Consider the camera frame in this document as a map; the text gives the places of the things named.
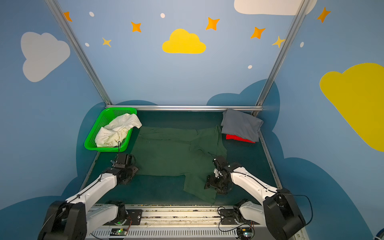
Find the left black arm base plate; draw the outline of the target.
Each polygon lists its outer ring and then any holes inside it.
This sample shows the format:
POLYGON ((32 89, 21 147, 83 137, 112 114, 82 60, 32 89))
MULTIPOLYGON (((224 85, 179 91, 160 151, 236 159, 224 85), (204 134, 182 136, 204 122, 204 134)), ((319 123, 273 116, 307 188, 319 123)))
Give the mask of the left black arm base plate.
POLYGON ((138 226, 142 219, 142 210, 125 210, 125 213, 118 211, 117 217, 107 222, 104 226, 138 226))

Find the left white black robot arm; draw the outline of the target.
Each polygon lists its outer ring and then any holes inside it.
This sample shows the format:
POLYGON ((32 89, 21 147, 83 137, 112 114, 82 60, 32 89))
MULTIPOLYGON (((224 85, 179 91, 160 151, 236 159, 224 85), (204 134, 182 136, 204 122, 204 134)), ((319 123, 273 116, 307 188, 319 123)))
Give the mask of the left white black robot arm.
POLYGON ((117 185, 128 184, 139 171, 134 155, 117 154, 113 166, 65 201, 53 202, 38 235, 39 240, 84 240, 106 223, 132 223, 123 202, 113 201, 94 212, 91 207, 117 185))

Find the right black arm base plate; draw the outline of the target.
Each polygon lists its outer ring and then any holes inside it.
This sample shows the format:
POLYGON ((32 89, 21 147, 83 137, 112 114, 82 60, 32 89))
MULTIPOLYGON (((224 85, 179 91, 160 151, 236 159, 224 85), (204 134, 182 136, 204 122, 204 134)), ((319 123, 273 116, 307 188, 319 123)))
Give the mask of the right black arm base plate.
POLYGON ((237 209, 219 208, 218 214, 221 217, 222 225, 259 225, 258 222, 246 220, 237 209))

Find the dark green t-shirt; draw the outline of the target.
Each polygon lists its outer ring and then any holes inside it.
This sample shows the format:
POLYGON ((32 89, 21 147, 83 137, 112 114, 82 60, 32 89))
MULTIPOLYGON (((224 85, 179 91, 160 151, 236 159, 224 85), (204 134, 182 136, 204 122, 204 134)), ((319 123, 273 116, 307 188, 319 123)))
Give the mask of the dark green t-shirt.
POLYGON ((184 191, 214 204, 217 192, 205 188, 213 160, 226 157, 220 126, 192 130, 141 127, 131 154, 140 175, 185 176, 184 191))

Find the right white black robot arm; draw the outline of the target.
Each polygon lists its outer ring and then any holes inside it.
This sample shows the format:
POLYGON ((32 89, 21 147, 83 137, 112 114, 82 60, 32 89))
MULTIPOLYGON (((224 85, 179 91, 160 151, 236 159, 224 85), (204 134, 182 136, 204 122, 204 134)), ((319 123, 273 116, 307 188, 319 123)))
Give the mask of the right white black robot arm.
POLYGON ((288 240, 304 228, 306 222, 295 198, 289 190, 272 187, 249 173, 238 163, 228 163, 223 156, 214 158, 215 169, 207 177, 206 188, 220 194, 229 192, 233 185, 247 191, 258 203, 243 200, 232 209, 218 208, 220 225, 237 225, 238 239, 250 240, 255 236, 254 224, 268 229, 276 240, 288 240))

